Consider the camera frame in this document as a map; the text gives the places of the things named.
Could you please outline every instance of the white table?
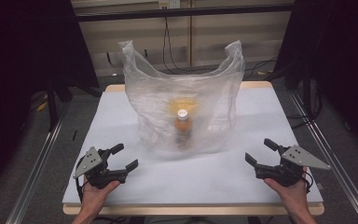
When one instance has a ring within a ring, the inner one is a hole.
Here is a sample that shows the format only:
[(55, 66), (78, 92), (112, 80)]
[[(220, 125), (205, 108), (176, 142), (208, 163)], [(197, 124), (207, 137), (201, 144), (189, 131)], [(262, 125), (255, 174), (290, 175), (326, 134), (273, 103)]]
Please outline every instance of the white table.
[[(270, 83), (242, 82), (236, 126), (221, 152), (162, 155), (144, 147), (137, 132), (137, 114), (128, 102), (124, 86), (109, 86), (78, 158), (90, 147), (107, 149), (123, 143), (125, 148), (109, 158), (109, 169), (122, 169), (135, 159), (139, 159), (139, 167), (129, 174), (126, 184), (109, 195), (101, 215), (287, 214), (278, 194), (255, 178), (254, 168), (244, 159), (248, 152), (259, 163), (277, 165), (279, 154), (264, 146), (264, 139), (283, 146), (297, 144)], [(323, 199), (315, 185), (308, 201), (313, 215), (324, 212)], [(62, 203), (65, 214), (76, 215), (80, 210), (72, 177)]]

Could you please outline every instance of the human hand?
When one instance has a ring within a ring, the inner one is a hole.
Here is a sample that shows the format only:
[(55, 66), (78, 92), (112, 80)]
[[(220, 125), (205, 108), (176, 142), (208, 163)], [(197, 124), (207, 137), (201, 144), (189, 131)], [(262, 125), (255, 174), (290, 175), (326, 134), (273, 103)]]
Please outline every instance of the human hand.
[(73, 224), (91, 223), (103, 209), (107, 195), (120, 185), (120, 182), (112, 181), (105, 188), (98, 189), (87, 183), (86, 177), (84, 177), (84, 183), (86, 184), (83, 186), (83, 203)]
[(279, 194), (284, 208), (295, 223), (316, 223), (308, 208), (307, 189), (304, 180), (300, 179), (289, 187), (284, 187), (270, 178), (264, 179), (264, 182)]

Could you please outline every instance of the bottle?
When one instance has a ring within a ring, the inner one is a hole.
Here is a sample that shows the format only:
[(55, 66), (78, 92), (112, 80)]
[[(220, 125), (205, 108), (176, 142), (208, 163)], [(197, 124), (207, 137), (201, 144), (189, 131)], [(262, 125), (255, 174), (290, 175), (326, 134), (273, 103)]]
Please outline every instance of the bottle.
[(176, 143), (179, 148), (187, 148), (189, 146), (191, 126), (193, 120), (189, 117), (187, 110), (180, 109), (175, 119)]

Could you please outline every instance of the bottle cap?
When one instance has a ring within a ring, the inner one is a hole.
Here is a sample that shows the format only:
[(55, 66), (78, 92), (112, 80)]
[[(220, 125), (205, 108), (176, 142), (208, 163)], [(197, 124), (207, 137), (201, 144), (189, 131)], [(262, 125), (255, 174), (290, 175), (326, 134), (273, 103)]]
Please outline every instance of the bottle cap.
[(178, 110), (178, 119), (179, 120), (187, 120), (187, 118), (188, 118), (187, 110), (185, 110), (185, 109)]

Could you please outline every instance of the plastic bag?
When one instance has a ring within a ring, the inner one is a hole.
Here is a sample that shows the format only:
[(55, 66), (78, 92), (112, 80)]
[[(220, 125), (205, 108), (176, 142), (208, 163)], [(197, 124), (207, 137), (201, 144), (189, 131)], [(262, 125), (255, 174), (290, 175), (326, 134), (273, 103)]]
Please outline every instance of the plastic bag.
[[(138, 113), (139, 136), (162, 150), (216, 151), (234, 128), (236, 97), (244, 73), (241, 42), (225, 47), (227, 58), (201, 75), (166, 75), (140, 54), (132, 41), (120, 42), (125, 90)], [(185, 110), (185, 123), (178, 116)]]

